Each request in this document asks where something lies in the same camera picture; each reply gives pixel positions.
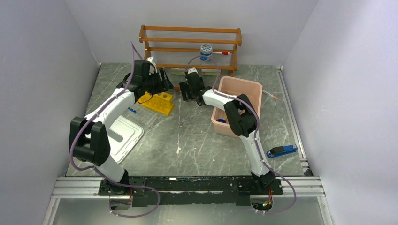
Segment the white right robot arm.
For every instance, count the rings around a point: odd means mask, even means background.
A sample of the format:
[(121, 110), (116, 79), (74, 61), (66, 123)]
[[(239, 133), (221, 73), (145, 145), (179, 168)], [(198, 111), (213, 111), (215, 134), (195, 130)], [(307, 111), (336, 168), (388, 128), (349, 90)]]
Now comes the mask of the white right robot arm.
[(231, 95), (205, 86), (195, 69), (185, 73), (185, 81), (179, 83), (183, 101), (194, 100), (199, 106), (214, 106), (226, 113), (231, 131), (238, 136), (246, 149), (254, 179), (253, 188), (265, 194), (271, 188), (275, 172), (271, 169), (263, 151), (259, 132), (259, 116), (246, 94)]

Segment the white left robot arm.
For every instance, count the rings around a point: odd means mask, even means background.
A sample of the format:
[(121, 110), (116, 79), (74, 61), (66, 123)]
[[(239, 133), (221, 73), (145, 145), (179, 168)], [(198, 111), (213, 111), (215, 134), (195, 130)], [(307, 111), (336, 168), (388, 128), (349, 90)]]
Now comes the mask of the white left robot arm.
[(128, 172), (110, 155), (108, 130), (117, 118), (146, 93), (156, 95), (173, 88), (164, 69), (153, 57), (135, 60), (132, 71), (116, 86), (111, 96), (84, 117), (75, 117), (69, 130), (69, 160), (78, 171), (95, 169), (111, 183), (118, 195), (129, 191)]

